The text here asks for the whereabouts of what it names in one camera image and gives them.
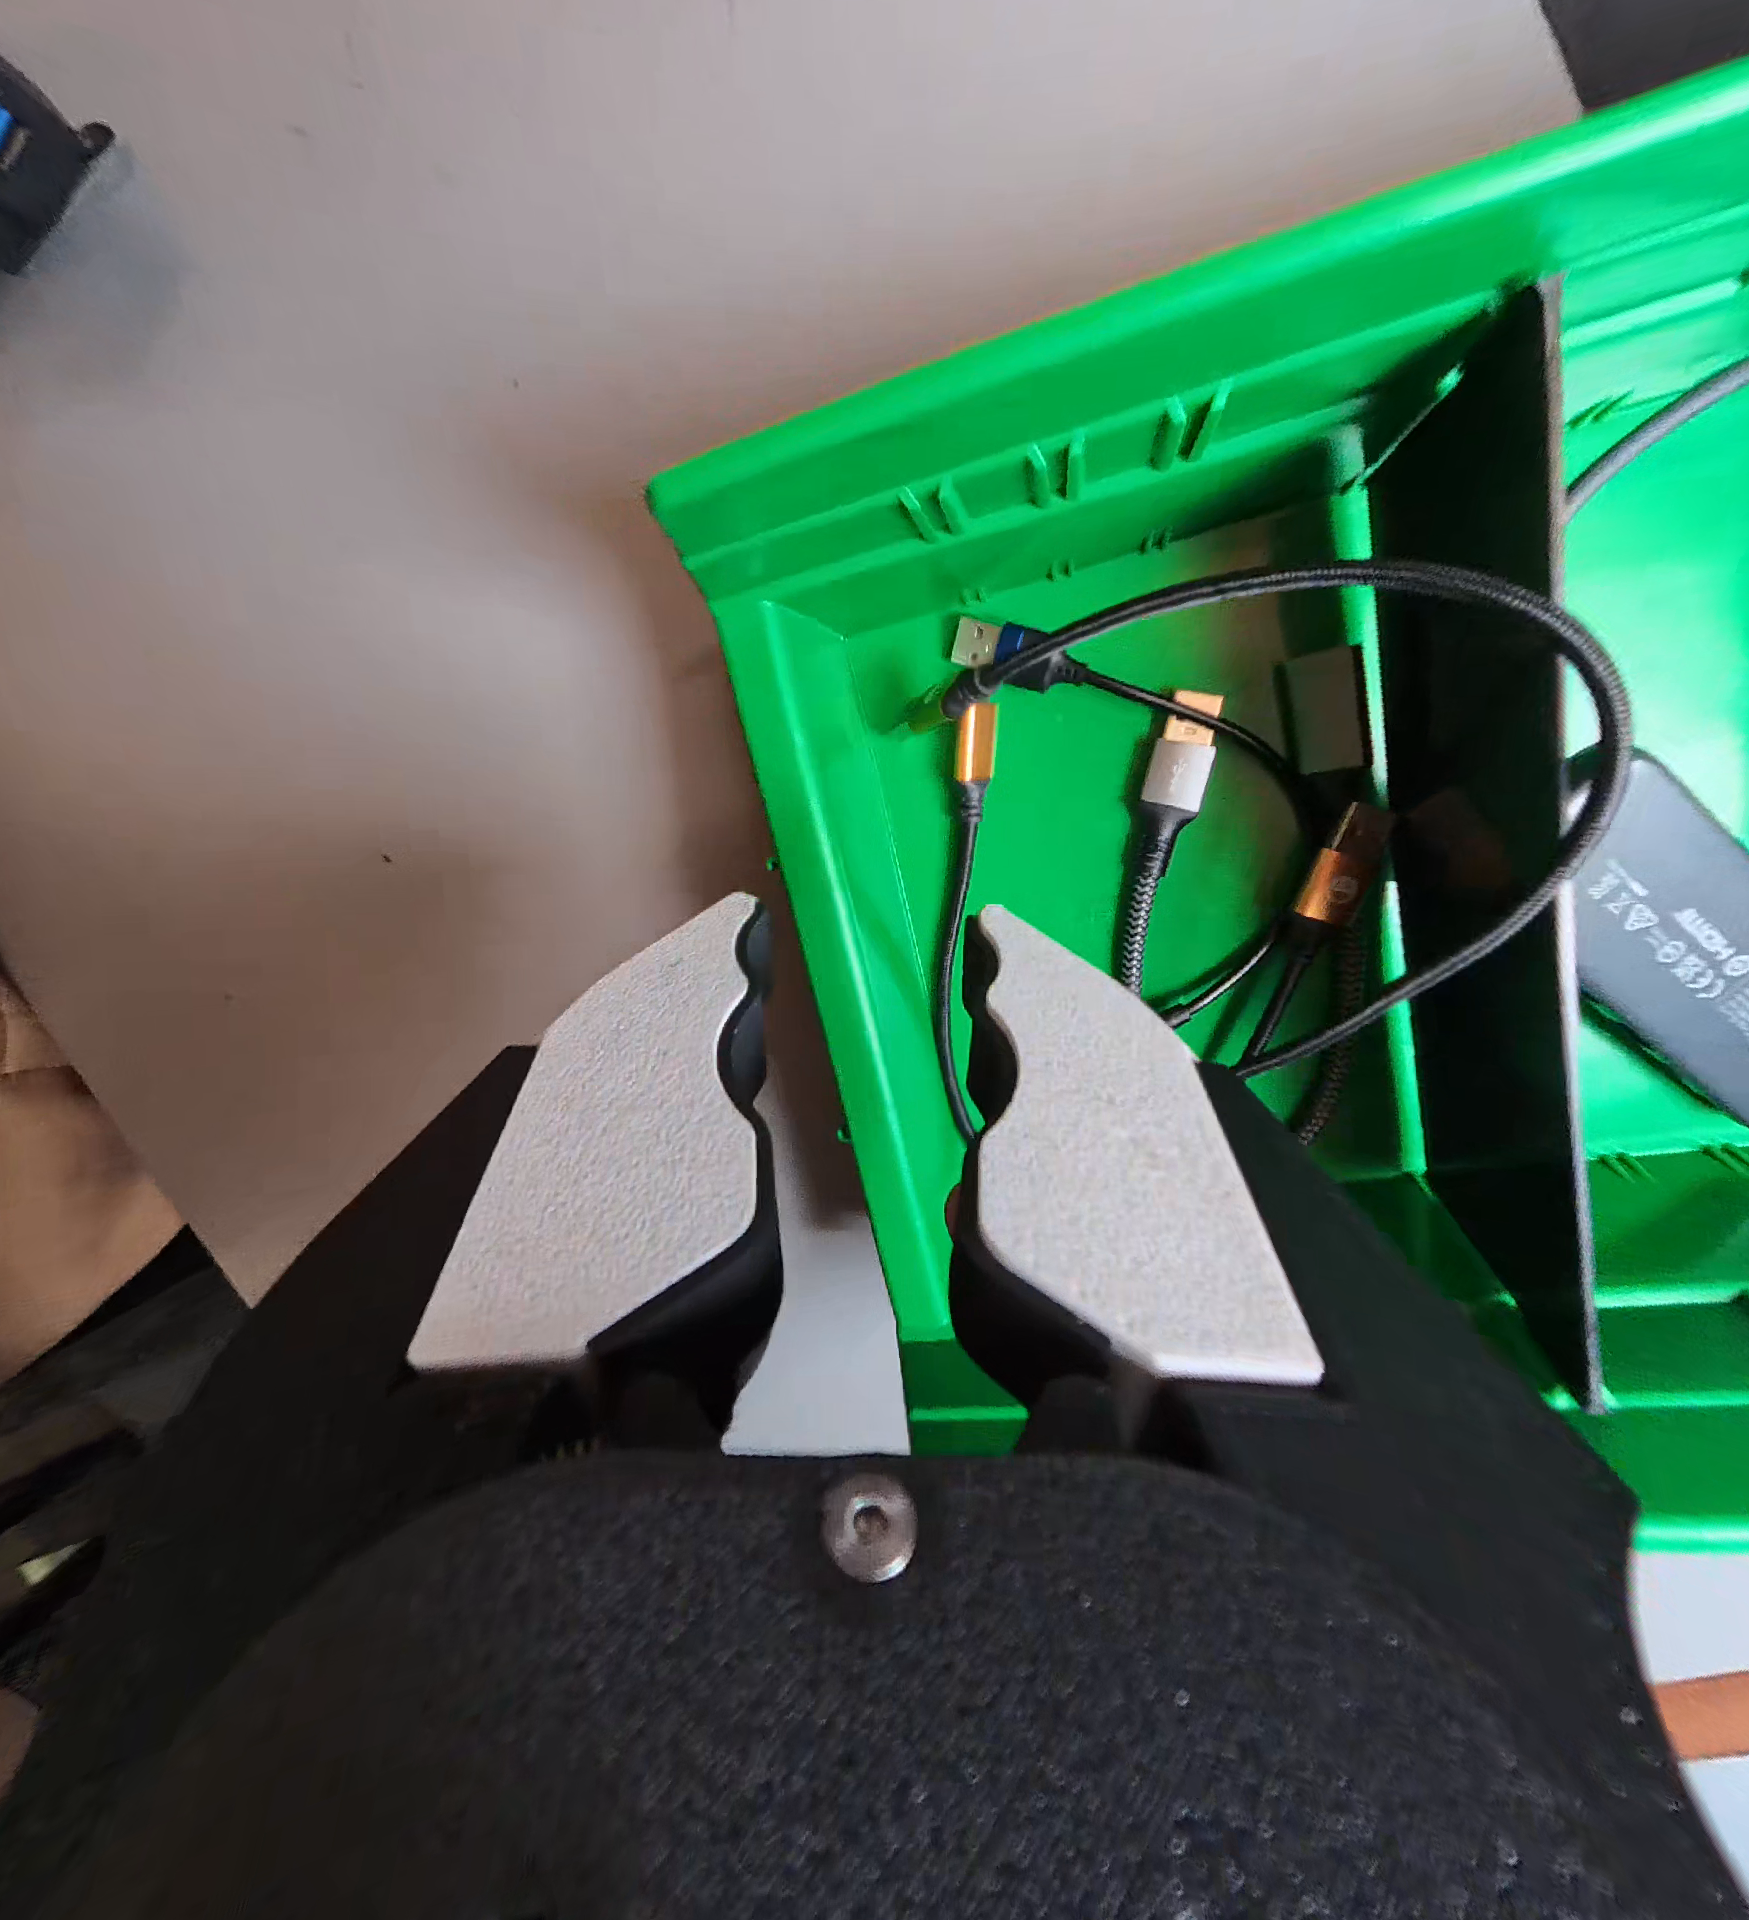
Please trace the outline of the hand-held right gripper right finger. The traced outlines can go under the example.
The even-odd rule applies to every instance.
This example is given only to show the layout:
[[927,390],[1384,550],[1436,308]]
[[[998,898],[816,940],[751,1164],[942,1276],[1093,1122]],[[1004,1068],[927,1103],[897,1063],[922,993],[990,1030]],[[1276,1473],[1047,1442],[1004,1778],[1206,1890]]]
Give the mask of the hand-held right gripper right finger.
[[1325,1361],[1188,1042],[998,902],[968,920],[964,1009],[968,1265],[1137,1375],[1323,1385]]

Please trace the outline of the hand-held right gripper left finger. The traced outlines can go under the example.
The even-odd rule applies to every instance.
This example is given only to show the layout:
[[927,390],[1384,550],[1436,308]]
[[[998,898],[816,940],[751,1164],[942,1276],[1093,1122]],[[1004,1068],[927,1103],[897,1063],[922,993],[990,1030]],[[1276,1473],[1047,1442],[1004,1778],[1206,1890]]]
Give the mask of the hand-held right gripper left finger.
[[729,893],[551,1020],[408,1372],[565,1372],[729,1257],[781,1257],[761,998],[770,912]]

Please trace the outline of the green plastic bin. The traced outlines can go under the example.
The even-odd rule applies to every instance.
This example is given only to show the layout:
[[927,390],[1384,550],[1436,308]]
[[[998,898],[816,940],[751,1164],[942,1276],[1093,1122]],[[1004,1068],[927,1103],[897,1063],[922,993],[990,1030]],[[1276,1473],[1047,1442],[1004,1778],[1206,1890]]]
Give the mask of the green plastic bin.
[[[1749,61],[1033,325],[654,480],[711,609],[884,1265],[916,1455],[1023,1406],[954,1341],[961,1129],[928,973],[961,613],[1063,636],[1224,570],[1384,560],[1368,480],[1499,300],[1560,278],[1564,492],[1749,360]],[[1749,390],[1560,519],[1636,752],[1749,847]],[[1749,1129],[1577,1030],[1604,1416],[1434,1194],[1412,1009],[1355,1042],[1325,1167],[1630,1489],[1656,1555],[1749,1555]]]

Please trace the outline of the black divider of green bin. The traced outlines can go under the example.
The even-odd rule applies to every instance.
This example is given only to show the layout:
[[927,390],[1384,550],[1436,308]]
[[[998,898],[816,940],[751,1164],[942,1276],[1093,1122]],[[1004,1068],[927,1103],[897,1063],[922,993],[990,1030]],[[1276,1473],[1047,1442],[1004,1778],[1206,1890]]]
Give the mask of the black divider of green bin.
[[[1368,545],[1555,603],[1560,492],[1560,278],[1541,278],[1499,300],[1462,382],[1368,480]],[[1375,603],[1375,657],[1402,960],[1427,971],[1560,856],[1573,670],[1524,618],[1421,598]],[[1577,1030],[1564,909],[1412,1009],[1434,1194],[1560,1394],[1604,1416]]]

